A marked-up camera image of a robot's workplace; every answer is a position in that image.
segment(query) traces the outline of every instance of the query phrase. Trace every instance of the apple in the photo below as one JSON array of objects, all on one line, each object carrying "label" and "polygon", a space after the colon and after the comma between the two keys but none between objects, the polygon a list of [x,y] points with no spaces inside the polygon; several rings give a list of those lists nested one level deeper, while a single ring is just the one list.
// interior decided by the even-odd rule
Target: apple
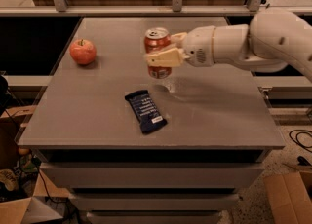
[{"label": "apple", "polygon": [[69,52],[76,63],[86,65],[93,62],[97,55],[96,46],[89,40],[78,39],[70,44]]}]

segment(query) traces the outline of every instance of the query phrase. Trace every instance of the floor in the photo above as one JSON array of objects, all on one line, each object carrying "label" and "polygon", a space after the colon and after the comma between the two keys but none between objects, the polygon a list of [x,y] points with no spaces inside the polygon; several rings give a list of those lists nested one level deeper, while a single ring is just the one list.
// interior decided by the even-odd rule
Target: floor
[{"label": "floor", "polygon": [[[312,0],[268,0],[273,6],[310,6]],[[1,7],[33,7],[31,0],[0,0]],[[293,172],[284,163],[297,164],[297,157],[303,156],[312,163],[311,153],[294,144],[289,132],[296,129],[312,131],[312,125],[306,116],[306,108],[270,109],[274,119],[279,122],[278,128],[283,135],[286,147],[271,152],[264,161],[265,171],[253,185],[239,191],[240,201],[228,211],[221,214],[219,224],[273,224],[270,205],[263,184],[263,178],[271,174]],[[311,137],[303,137],[303,142],[311,144]]]}]

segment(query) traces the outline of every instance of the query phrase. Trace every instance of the soda can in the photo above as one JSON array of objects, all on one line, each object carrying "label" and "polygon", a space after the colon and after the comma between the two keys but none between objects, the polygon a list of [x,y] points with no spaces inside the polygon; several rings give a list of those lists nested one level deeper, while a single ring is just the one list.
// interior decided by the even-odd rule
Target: soda can
[{"label": "soda can", "polygon": [[[144,38],[145,51],[159,51],[171,44],[169,31],[164,27],[153,27],[146,31]],[[164,79],[172,73],[171,67],[148,66],[148,74],[155,79]]]}]

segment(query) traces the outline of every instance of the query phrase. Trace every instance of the gray drawer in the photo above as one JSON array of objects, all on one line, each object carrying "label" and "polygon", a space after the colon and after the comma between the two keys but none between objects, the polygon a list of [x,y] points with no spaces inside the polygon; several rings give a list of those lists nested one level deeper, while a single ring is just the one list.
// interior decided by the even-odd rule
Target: gray drawer
[{"label": "gray drawer", "polygon": [[262,164],[43,163],[41,170],[64,188],[244,188]]},{"label": "gray drawer", "polygon": [[71,194],[79,209],[91,210],[224,210],[237,201],[237,194]]},{"label": "gray drawer", "polygon": [[216,224],[218,212],[106,212],[87,213],[92,224]]}]

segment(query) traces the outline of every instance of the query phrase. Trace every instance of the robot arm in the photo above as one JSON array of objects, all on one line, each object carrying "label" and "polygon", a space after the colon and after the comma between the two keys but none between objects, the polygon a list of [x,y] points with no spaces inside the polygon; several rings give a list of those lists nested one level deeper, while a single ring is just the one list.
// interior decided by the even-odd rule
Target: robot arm
[{"label": "robot arm", "polygon": [[172,36],[172,45],[146,55],[150,66],[212,66],[275,72],[291,65],[312,81],[312,27],[294,13],[269,8],[250,24],[199,27]]}]

